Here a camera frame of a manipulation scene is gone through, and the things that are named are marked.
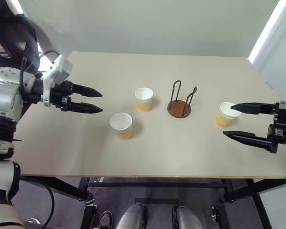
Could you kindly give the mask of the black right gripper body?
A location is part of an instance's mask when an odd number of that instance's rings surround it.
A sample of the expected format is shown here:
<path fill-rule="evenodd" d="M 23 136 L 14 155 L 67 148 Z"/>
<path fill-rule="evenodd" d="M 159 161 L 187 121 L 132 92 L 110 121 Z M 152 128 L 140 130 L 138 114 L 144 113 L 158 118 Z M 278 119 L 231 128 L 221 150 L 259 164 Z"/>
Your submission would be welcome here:
<path fill-rule="evenodd" d="M 271 144 L 268 151 L 276 153 L 279 144 L 286 145 L 286 101 L 274 105 L 274 122 L 269 125 L 267 137 Z"/>

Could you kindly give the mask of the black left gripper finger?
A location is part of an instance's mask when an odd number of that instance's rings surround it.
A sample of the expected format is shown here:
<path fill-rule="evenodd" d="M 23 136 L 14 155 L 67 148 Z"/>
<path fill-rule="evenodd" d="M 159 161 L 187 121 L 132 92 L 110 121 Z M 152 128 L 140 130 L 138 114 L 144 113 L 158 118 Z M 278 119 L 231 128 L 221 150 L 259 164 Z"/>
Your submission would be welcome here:
<path fill-rule="evenodd" d="M 69 111 L 83 114 L 96 114 L 102 112 L 103 109 L 93 104 L 71 102 L 69 104 Z"/>
<path fill-rule="evenodd" d="M 102 94 L 98 92 L 97 90 L 87 87 L 87 86 L 78 85 L 78 84 L 72 85 L 72 92 L 76 94 L 80 94 L 85 97 L 102 97 Z"/>

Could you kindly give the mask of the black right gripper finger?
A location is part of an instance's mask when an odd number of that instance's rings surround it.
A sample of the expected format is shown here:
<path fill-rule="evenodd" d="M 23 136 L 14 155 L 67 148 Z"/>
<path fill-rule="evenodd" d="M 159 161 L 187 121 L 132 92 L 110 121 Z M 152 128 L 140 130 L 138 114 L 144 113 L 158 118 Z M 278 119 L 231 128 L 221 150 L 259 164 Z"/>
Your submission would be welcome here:
<path fill-rule="evenodd" d="M 227 137 L 248 146 L 263 148 L 265 150 L 271 149 L 271 140 L 267 138 L 257 137 L 253 133 L 243 131 L 223 131 Z"/>
<path fill-rule="evenodd" d="M 231 106 L 231 109 L 239 111 L 244 114 L 270 114 L 273 115 L 276 110 L 275 104 L 265 103 L 241 103 Z"/>

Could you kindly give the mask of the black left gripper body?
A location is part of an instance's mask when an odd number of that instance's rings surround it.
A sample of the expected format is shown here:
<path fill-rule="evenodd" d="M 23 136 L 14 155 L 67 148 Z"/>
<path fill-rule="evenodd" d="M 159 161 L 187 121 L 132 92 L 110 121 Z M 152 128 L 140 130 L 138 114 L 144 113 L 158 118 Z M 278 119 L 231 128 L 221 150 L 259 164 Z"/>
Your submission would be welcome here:
<path fill-rule="evenodd" d="M 71 95 L 73 93 L 73 83 L 71 81 L 64 81 L 61 84 L 55 84 L 51 88 L 50 103 L 60 108 L 62 111 L 68 111 L 71 105 Z"/>

